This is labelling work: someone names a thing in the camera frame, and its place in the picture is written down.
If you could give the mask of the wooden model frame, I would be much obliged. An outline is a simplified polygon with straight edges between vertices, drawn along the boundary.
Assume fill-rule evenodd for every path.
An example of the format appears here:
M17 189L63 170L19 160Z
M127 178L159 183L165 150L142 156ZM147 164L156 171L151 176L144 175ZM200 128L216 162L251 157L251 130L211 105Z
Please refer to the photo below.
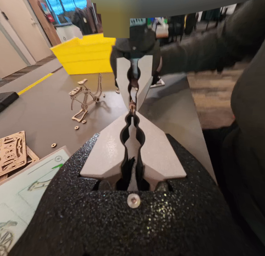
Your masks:
M83 79L78 82L78 86L69 92L71 98L71 110L73 110L73 103L77 101L81 104L81 110L77 112L71 119L77 122L85 120L85 116L88 113L88 107L95 103L100 102L102 96L102 74L98 74L98 85L96 92L92 92L90 88L86 87L88 79Z

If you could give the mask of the wooden part sheet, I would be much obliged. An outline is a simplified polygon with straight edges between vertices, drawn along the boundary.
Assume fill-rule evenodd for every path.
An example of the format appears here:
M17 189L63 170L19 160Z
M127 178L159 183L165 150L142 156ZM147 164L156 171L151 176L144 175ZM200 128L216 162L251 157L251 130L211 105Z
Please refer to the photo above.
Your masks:
M27 149L25 131L0 139L0 176L25 166Z
M40 160L40 158L28 147L26 146L26 149L27 149L27 163L20 167L20 168L17 168L15 170L12 170L10 171L9 173L3 175L3 176L0 176L0 182L3 182L5 181L7 178L11 177L12 175L14 175L15 173L23 170L24 168L26 168L27 166L37 162Z

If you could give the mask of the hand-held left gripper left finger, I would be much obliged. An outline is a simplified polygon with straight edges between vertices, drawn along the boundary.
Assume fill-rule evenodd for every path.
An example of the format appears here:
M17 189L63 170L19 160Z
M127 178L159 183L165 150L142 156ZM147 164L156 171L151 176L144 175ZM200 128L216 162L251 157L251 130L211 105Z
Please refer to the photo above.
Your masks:
M116 190L128 189L133 158L129 158L125 143L130 137L131 118L132 113L126 112L99 133L80 176L107 181Z

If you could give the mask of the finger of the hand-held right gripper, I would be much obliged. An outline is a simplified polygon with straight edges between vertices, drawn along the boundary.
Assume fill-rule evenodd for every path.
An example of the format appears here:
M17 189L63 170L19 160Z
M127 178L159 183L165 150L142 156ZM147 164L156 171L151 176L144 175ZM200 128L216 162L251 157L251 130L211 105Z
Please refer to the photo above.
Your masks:
M135 94L136 111L140 110L153 81L152 65L152 55L145 55L142 58L135 59L134 61L134 72L137 72L139 77L137 80L137 91Z
M120 94L124 104L128 110L132 110L131 105L131 82L128 79L128 71L131 67L131 62L126 58L117 58L117 78L116 82L120 90Z

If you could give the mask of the black flat pad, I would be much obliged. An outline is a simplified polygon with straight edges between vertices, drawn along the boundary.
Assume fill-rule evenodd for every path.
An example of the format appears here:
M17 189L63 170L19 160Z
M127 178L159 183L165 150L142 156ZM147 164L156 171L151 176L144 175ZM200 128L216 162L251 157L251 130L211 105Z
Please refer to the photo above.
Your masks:
M4 111L9 105L19 98L16 92L0 93L0 112Z

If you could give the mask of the paper instruction sheet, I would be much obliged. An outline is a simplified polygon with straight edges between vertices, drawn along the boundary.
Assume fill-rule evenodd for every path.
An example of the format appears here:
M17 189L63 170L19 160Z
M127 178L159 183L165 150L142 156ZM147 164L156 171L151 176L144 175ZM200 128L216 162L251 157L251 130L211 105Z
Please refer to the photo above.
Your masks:
M67 147L63 146L1 182L1 255L8 255L24 233L46 188L70 156Z

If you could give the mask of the person's right forearm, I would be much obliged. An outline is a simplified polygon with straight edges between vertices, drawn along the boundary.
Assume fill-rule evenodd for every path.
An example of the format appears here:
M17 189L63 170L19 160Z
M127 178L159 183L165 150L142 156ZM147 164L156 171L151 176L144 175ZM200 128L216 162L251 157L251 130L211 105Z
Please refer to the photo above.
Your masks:
M222 71L257 54L264 59L265 0L249 0L216 29L161 47L160 75Z

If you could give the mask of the white door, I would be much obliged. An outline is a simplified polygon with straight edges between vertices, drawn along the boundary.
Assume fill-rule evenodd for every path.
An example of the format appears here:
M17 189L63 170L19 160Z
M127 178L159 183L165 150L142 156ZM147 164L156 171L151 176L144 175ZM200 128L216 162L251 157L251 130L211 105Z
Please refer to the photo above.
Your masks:
M52 55L51 44L27 0L0 0L1 79Z

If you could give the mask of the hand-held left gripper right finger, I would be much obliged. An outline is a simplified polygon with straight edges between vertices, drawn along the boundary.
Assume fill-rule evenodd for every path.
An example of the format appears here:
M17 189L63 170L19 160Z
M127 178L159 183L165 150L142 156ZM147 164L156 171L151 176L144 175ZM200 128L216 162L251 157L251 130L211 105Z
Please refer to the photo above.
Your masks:
M187 176L166 134L139 112L134 113L140 143L135 176L140 191L154 191L159 182Z

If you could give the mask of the yellow plastic bin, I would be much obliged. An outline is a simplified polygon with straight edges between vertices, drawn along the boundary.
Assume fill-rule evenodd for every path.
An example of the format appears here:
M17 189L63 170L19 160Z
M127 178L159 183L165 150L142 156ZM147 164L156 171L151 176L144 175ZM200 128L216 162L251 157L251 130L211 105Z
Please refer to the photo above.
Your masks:
M51 48L69 75L112 73L110 55L116 38L103 33L73 38Z

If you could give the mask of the white cabinet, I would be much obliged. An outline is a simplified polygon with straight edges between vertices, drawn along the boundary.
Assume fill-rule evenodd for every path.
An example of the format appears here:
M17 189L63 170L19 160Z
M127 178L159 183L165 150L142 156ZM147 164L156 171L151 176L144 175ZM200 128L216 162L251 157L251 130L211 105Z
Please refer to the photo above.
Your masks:
M61 43L71 40L73 38L83 38L81 30L73 24L57 26L55 27L55 30Z

